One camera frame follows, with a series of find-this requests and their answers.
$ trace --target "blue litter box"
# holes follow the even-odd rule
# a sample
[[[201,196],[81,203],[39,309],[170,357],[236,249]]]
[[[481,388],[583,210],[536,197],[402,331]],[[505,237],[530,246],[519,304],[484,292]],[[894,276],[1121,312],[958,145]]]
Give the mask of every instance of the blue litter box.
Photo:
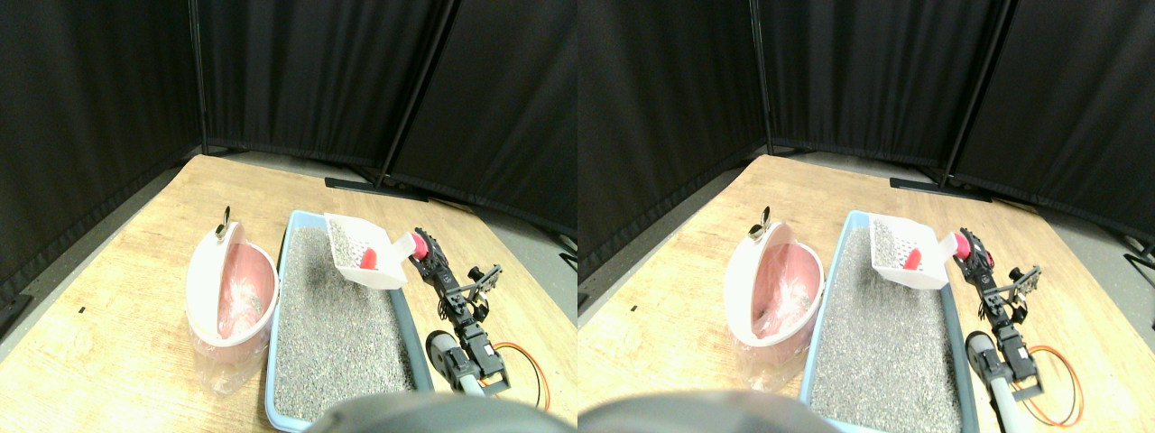
[[[832,296],[839,296],[839,293],[834,291],[834,281],[839,273],[839,257],[842,255],[842,247],[845,244],[850,231],[869,225],[869,214],[859,210],[851,210],[850,214],[847,215],[847,223],[842,226],[842,234],[839,237],[839,246],[834,251],[834,261],[830,262],[830,271],[826,276],[826,296],[822,297],[822,306],[818,311],[818,322],[814,324],[814,335],[811,337],[810,342],[811,356],[806,358],[806,369],[803,372],[802,376],[802,391],[798,395],[798,400],[807,406],[811,404],[811,398],[813,397],[814,366],[817,364],[815,358],[818,354],[818,345],[822,341],[822,320],[826,314],[826,301]],[[967,361],[967,348],[962,339],[962,329],[959,326],[959,312],[954,307],[954,292],[951,291],[951,284],[942,286],[942,290],[940,290],[939,293],[942,297],[942,311],[946,316],[947,335],[951,339],[951,352],[954,358],[954,380],[955,386],[959,389],[959,403],[962,412],[961,432],[978,432],[978,415],[975,411],[975,394],[974,388],[971,388],[970,385],[970,364]],[[873,428],[843,423],[836,419],[827,418],[827,420],[843,432],[878,432]]]
[[[289,216],[289,226],[285,227],[284,241],[281,242],[281,259],[277,263],[278,275],[284,275],[285,257],[289,254],[289,246],[292,245],[292,232],[299,227],[326,229],[325,216],[306,212],[304,210],[292,211]],[[292,289],[282,286],[281,290],[284,291]],[[429,365],[425,364],[425,349],[422,345],[420,337],[417,336],[417,328],[413,326],[413,316],[409,312],[409,304],[405,301],[405,293],[401,290],[389,290],[388,292],[389,300],[393,301],[397,324],[401,327],[401,338],[405,343],[407,352],[409,352],[409,365],[413,372],[413,382],[417,386],[417,390],[432,391],[433,379],[430,376]],[[284,432],[300,433],[308,428],[308,426],[313,423],[277,413],[277,409],[273,403],[273,395],[277,386],[277,323],[280,323],[280,321],[281,304],[277,304],[276,311],[273,312],[273,334],[269,338],[269,369],[264,374],[267,383],[264,387],[264,413],[268,415],[269,423],[273,424],[273,427]]]

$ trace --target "table surface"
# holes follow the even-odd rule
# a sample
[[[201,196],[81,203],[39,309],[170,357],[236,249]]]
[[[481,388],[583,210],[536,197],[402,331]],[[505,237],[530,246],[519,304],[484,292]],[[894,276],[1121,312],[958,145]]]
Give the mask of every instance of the table surface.
[[[273,430],[264,415],[263,369],[224,398],[202,391],[193,373],[185,271],[225,206],[245,224],[249,241],[274,257],[289,214],[301,209],[365,218],[394,237],[422,226],[438,239],[459,281],[474,266],[500,263],[504,274],[490,293],[493,312],[485,330],[491,341],[515,342],[537,358],[553,395],[551,412],[575,421],[576,329],[477,216],[445,203],[333,189],[320,178],[198,156],[0,364],[0,430]],[[409,283],[402,290],[422,338],[434,329],[452,331],[438,319],[433,289],[413,267],[404,269]],[[514,389],[501,397],[534,404],[529,363],[517,354],[505,359]],[[438,390],[449,389],[431,373]]]
[[[1018,329],[1028,345],[1051,345],[1073,364],[1086,393],[1083,419],[1074,430],[1155,430],[1155,354],[1033,209],[895,189],[884,178],[769,156],[754,160],[686,222],[578,331],[579,410],[642,393],[742,388],[722,281],[731,253],[767,206],[772,221],[788,222],[826,268],[855,209],[911,218],[939,236],[970,229],[993,252],[1000,285],[1011,283],[1013,267],[1042,266],[1031,313]],[[989,333],[975,314],[976,291],[956,266],[947,269],[963,335]],[[1051,417],[1065,416],[1072,396],[1066,372],[1045,354],[1037,358],[1046,394],[1036,400]],[[998,432],[988,394],[974,372],[971,378],[981,430]],[[802,373],[780,394],[797,396],[800,382]]]

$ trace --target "black backdrop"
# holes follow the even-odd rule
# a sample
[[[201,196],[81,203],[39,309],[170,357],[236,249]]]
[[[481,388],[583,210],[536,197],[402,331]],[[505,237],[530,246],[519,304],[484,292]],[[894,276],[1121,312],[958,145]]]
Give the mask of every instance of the black backdrop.
[[[462,3],[393,179],[575,237],[575,6]]]
[[[1155,3],[1022,1],[956,178],[1155,240]]]
[[[0,1],[0,300],[200,136],[185,1]]]
[[[760,0],[770,143],[945,166],[998,3]]]
[[[210,144],[367,166],[385,162],[446,7],[199,3]]]
[[[747,1],[579,9],[581,282],[766,128]]]

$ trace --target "litter scoop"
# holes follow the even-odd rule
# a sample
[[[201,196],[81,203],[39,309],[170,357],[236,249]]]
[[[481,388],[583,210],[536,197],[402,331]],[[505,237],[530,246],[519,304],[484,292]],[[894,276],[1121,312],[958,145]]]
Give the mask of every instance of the litter scoop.
[[[951,282],[944,263],[959,249],[956,234],[938,241],[929,225],[888,215],[869,216],[871,267],[884,278],[919,290],[939,290]]]
[[[396,290],[409,282],[401,262],[417,249],[412,233],[390,242],[385,229],[336,214],[325,214],[325,225],[331,240],[333,263],[345,279],[377,290]]]

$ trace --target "gray floor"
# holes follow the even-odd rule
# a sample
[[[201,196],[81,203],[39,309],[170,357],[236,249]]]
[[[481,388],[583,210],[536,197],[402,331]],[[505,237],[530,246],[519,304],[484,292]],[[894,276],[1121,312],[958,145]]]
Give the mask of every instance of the gray floor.
[[[225,158],[319,178],[330,177],[352,181],[364,180],[348,169],[284,155],[249,151],[229,155]],[[2,341],[0,341],[0,360],[12,352],[16,343],[28,334],[28,329],[36,323],[36,320],[44,315],[44,312],[52,305],[52,301],[60,297],[64,289],[76,279],[76,276],[107,246],[109,241],[124,229],[128,221],[144,204],[148,204],[161,189],[164,189],[176,178],[179,169],[170,169],[161,173],[161,176],[141,188],[140,192],[129,197],[124,204],[113,210],[112,214],[97,223],[92,230],[69,247],[21,292],[33,296],[35,300],[21,314],[18,324],[13,327],[2,337]],[[498,239],[513,252],[514,256],[521,261],[522,266],[529,270],[538,284],[545,289],[550,298],[558,304],[569,321],[576,322],[578,301],[574,285],[578,281],[578,273],[573,268],[569,268],[558,255],[565,249],[551,239],[550,236],[524,221],[483,208],[474,208],[474,211],[493,230]],[[502,307],[494,306],[494,314],[497,314],[500,311],[498,308]]]
[[[750,158],[765,155],[755,152]],[[847,170],[882,178],[902,178],[915,181],[930,179],[917,170],[885,162],[864,159],[847,155],[813,152],[790,157],[795,160]],[[743,169],[723,172],[700,191],[681,202],[672,211],[658,219],[638,238],[626,245],[617,255],[579,285],[579,293],[589,296],[578,314],[578,326],[584,326],[597,309],[605,304],[625,281],[629,278],[653,253],[662,246],[690,217],[725,189]],[[1123,254],[1133,252],[1135,246],[1098,225],[1087,221],[1041,208],[1040,215],[1046,219],[1083,266],[1091,273],[1108,296],[1123,311],[1124,316],[1139,333],[1147,345],[1155,351],[1155,270],[1135,267]]]

